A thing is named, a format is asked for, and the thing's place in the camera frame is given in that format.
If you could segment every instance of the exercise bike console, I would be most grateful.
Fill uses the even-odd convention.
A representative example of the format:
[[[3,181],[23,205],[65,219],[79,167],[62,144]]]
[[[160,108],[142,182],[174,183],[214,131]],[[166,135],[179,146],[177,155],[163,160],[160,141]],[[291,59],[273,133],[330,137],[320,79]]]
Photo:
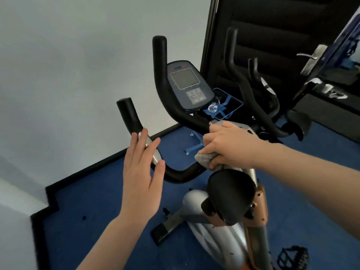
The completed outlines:
[[[169,63],[167,78],[185,112],[193,112],[208,106],[215,96],[199,71],[187,60]]]

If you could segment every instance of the door handle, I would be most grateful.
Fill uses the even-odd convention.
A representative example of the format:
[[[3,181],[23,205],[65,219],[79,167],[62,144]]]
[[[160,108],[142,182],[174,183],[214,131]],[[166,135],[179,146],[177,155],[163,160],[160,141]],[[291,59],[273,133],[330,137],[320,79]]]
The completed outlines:
[[[298,53],[296,56],[302,56],[309,58],[308,62],[305,64],[304,68],[301,71],[301,75],[308,76],[317,62],[320,60],[322,55],[325,53],[327,49],[327,45],[318,45],[315,49],[314,53],[312,55],[306,54],[306,53]]]

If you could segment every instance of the person's right hand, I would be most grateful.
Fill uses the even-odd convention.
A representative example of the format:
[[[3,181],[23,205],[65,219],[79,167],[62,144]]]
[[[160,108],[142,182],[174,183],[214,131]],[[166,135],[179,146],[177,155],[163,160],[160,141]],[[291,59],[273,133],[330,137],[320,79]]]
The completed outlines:
[[[210,133],[204,135],[205,147],[200,154],[217,152],[210,168],[219,164],[230,165],[235,168],[258,168],[261,156],[270,150],[271,143],[266,142],[239,128],[229,121],[222,126],[210,125]]]

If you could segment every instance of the person's left hand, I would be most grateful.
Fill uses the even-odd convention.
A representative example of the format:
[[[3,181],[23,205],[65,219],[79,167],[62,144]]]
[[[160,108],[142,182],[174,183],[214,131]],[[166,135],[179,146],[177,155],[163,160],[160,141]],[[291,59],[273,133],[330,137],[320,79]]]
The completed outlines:
[[[124,185],[119,217],[136,224],[146,225],[159,209],[165,174],[165,161],[160,160],[150,176],[153,154],[160,144],[154,140],[146,149],[148,130],[144,128],[140,139],[132,133],[130,146],[124,159]]]

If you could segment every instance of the gray cloth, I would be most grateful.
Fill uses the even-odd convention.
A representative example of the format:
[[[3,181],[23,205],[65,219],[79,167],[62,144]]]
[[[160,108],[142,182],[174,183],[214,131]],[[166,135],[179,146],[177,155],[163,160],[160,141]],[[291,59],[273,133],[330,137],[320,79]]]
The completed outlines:
[[[195,160],[204,168],[206,169],[210,169],[210,162],[212,159],[214,159],[216,156],[218,156],[217,152],[214,153],[209,153],[209,154],[196,154],[195,155]],[[218,165],[216,166],[213,171],[219,171],[219,170],[223,170],[223,169],[233,169],[233,170],[237,170],[237,171],[242,171],[241,168],[234,168],[228,165]]]

